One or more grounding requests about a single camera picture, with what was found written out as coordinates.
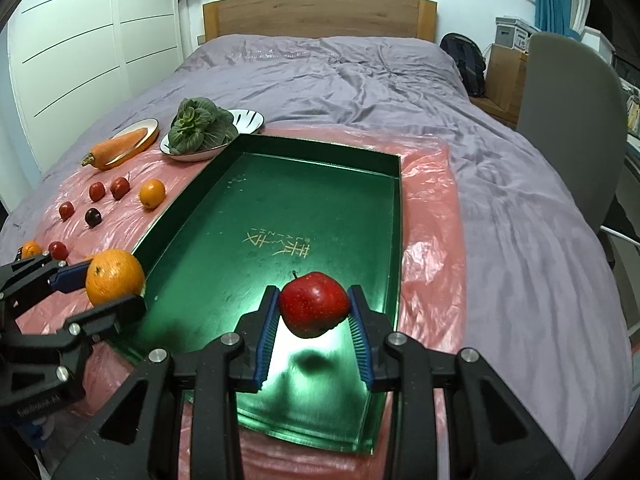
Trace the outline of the small orange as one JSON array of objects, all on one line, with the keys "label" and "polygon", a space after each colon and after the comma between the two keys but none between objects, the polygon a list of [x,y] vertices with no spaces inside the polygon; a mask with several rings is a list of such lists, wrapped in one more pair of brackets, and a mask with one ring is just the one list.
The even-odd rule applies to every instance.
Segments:
[{"label": "small orange", "polygon": [[21,258],[28,259],[40,255],[43,252],[42,247],[35,240],[25,242],[20,250]]},{"label": "small orange", "polygon": [[146,180],[141,185],[138,197],[144,209],[153,210],[160,206],[166,197],[165,185],[158,179]]}]

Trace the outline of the textured orange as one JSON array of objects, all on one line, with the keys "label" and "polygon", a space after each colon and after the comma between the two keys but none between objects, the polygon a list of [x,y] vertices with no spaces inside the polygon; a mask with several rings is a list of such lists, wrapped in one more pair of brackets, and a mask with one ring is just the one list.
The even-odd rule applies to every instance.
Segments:
[{"label": "textured orange", "polygon": [[126,295],[140,295],[145,275],[138,259],[122,249],[107,249],[95,255],[88,267],[86,294],[93,307]]}]

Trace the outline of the small red apple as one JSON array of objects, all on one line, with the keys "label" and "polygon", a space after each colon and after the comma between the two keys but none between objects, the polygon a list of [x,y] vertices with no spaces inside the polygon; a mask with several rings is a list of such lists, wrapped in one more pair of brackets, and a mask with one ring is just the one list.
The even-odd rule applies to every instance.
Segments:
[{"label": "small red apple", "polygon": [[75,207],[72,202],[64,202],[58,206],[58,215],[62,221],[66,221],[73,217]]},{"label": "small red apple", "polygon": [[106,189],[102,182],[93,182],[88,189],[89,198],[93,203],[97,203],[106,195]]}]

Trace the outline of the dark purple plum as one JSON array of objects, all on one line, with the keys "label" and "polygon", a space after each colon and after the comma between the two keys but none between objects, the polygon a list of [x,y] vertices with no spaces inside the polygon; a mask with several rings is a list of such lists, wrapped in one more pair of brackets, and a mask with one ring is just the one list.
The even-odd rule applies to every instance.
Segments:
[{"label": "dark purple plum", "polygon": [[96,226],[102,223],[102,214],[99,209],[94,207],[89,208],[85,213],[85,222],[89,229],[94,229]]}]

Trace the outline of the red apple with stem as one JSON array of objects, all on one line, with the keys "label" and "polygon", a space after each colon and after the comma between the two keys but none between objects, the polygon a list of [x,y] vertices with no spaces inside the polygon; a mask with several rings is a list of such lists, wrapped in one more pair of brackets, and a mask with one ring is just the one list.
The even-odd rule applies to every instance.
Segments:
[{"label": "red apple with stem", "polygon": [[130,191],[130,183],[125,177],[115,178],[110,187],[113,200],[121,200]]}]

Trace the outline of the large red apple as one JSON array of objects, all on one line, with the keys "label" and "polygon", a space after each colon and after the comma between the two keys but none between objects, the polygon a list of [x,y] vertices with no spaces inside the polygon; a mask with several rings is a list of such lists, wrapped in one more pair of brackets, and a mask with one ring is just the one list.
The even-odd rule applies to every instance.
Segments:
[{"label": "large red apple", "polygon": [[321,272],[296,276],[279,295],[286,327],[298,338],[317,338],[333,330],[349,315],[350,301],[343,286]]}]

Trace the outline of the carrot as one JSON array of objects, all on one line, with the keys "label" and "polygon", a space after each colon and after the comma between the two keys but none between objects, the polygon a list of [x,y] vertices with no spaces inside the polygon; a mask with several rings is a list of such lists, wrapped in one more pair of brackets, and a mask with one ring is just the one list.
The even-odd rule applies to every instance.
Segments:
[{"label": "carrot", "polygon": [[82,159],[81,165],[104,170],[111,166],[114,160],[128,154],[145,136],[146,129],[137,128],[96,144]]}]

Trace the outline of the orange rimmed plate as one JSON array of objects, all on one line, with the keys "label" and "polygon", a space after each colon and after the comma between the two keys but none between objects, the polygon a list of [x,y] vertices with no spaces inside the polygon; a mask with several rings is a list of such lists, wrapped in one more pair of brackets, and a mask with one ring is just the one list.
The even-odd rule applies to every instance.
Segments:
[{"label": "orange rimmed plate", "polygon": [[140,142],[128,154],[122,155],[119,157],[119,159],[114,160],[114,162],[108,168],[116,167],[122,164],[128,158],[136,156],[137,154],[145,151],[156,141],[157,136],[160,133],[160,124],[158,123],[158,120],[155,118],[148,118],[140,120],[140,122],[135,122],[129,127],[122,129],[122,131],[119,131],[119,133],[116,133],[114,136],[119,136],[120,134],[136,130],[137,128],[145,128],[146,136],[141,139]]}]

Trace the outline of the green rectangular tray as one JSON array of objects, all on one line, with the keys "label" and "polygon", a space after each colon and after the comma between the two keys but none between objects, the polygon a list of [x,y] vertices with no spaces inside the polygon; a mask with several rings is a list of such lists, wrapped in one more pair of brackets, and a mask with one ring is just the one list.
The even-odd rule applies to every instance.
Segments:
[{"label": "green rectangular tray", "polygon": [[[401,164],[382,148],[302,136],[239,136],[152,223],[134,248],[145,317],[112,340],[137,363],[191,352],[235,328],[268,286],[321,272],[358,285],[396,318]],[[314,339],[280,327],[267,380],[236,398],[242,426],[288,442],[371,453],[384,399],[361,381],[346,324]]]}]

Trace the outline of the green leafy cabbage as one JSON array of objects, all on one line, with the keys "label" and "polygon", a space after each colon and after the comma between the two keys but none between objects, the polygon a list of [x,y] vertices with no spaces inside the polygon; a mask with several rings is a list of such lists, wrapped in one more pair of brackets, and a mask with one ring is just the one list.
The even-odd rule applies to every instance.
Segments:
[{"label": "green leafy cabbage", "polygon": [[219,148],[239,135],[233,115],[209,98],[184,99],[171,121],[169,151],[190,155]]}]

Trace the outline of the white wardrobe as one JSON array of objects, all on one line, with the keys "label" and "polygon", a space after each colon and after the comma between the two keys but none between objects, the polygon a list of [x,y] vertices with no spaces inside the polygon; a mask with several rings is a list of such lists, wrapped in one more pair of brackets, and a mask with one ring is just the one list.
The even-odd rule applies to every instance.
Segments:
[{"label": "white wardrobe", "polygon": [[40,171],[102,116],[183,61],[177,0],[22,0],[9,72]]}]

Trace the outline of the grey office chair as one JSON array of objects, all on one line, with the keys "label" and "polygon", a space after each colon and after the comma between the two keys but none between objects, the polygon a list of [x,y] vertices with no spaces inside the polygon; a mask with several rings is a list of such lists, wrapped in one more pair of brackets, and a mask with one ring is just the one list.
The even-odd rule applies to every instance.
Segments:
[{"label": "grey office chair", "polygon": [[639,245],[605,224],[624,166],[627,116],[620,78],[596,52],[551,32],[532,36],[516,131],[559,174],[593,231]]}]

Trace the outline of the black backpack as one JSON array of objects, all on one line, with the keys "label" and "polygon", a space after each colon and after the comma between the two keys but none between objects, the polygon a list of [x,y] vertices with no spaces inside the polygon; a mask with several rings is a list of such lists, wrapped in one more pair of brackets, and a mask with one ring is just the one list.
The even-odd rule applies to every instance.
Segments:
[{"label": "black backpack", "polygon": [[486,63],[478,45],[467,36],[450,32],[442,37],[439,47],[454,60],[468,95],[484,98]]}]

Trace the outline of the wooden headboard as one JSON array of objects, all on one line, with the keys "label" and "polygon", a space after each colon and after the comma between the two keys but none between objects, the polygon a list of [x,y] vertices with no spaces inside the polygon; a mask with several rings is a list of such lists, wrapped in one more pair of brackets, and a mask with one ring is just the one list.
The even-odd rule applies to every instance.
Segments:
[{"label": "wooden headboard", "polygon": [[229,35],[435,40],[431,0],[219,0],[204,4],[204,39]]}]

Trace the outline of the grey storage box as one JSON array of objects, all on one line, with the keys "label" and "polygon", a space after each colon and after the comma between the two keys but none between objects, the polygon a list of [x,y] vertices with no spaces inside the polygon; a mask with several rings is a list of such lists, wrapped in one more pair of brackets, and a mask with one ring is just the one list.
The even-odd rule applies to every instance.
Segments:
[{"label": "grey storage box", "polygon": [[496,18],[495,44],[512,50],[527,53],[530,37],[539,32],[539,29],[529,25],[520,18],[512,16],[498,16]]}]

